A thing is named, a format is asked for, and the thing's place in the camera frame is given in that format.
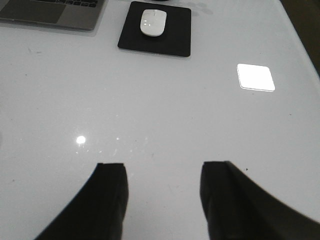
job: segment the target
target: laptop key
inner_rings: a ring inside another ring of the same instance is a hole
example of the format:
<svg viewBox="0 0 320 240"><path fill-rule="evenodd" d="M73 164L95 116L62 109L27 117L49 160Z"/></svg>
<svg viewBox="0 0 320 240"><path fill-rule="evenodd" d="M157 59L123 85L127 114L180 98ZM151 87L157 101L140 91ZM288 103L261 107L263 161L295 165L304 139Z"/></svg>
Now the laptop key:
<svg viewBox="0 0 320 240"><path fill-rule="evenodd" d="M39 2L48 2L48 3L55 3L56 0L37 0Z"/></svg>
<svg viewBox="0 0 320 240"><path fill-rule="evenodd" d="M89 4L97 4L97 0L81 0L81 2L89 3Z"/></svg>

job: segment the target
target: laptop touchpad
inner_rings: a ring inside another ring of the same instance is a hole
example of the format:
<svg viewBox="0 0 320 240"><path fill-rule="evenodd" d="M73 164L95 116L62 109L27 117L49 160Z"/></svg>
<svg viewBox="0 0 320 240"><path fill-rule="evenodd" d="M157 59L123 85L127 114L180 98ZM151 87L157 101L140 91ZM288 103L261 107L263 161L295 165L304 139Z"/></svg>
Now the laptop touchpad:
<svg viewBox="0 0 320 240"><path fill-rule="evenodd" d="M10 0L0 18L55 24L66 5L34 0Z"/></svg>

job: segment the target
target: computer mouse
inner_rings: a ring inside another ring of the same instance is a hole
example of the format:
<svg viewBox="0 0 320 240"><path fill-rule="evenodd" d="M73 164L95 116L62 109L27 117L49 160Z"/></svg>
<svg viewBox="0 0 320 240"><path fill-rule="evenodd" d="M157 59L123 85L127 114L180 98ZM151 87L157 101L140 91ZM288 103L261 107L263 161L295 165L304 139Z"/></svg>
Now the computer mouse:
<svg viewBox="0 0 320 240"><path fill-rule="evenodd" d="M141 32L150 37L160 36L166 25L167 13L158 9L143 11L140 22Z"/></svg>

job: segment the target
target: laptop keyboard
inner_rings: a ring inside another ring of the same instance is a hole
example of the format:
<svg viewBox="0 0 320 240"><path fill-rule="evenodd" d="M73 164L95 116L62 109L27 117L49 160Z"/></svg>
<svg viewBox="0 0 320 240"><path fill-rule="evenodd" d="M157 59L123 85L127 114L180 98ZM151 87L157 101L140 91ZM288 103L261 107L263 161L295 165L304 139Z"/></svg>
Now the laptop keyboard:
<svg viewBox="0 0 320 240"><path fill-rule="evenodd" d="M56 4L76 5L76 6L90 7L90 8L95 8L98 3L98 0L35 0L35 1L56 3Z"/></svg>

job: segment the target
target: white desk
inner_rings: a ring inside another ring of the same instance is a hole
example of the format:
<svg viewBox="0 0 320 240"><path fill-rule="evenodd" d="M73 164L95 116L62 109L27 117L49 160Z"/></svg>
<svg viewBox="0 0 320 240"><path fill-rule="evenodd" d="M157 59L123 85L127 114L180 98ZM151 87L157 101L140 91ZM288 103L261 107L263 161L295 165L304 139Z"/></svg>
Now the white desk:
<svg viewBox="0 0 320 240"><path fill-rule="evenodd" d="M208 240L204 161L320 221L320 79L280 2L160 3L191 8L191 57L118 49L128 0L87 35L0 24L1 240L35 238L99 162L127 169L123 240ZM239 63L275 91L242 89Z"/></svg>

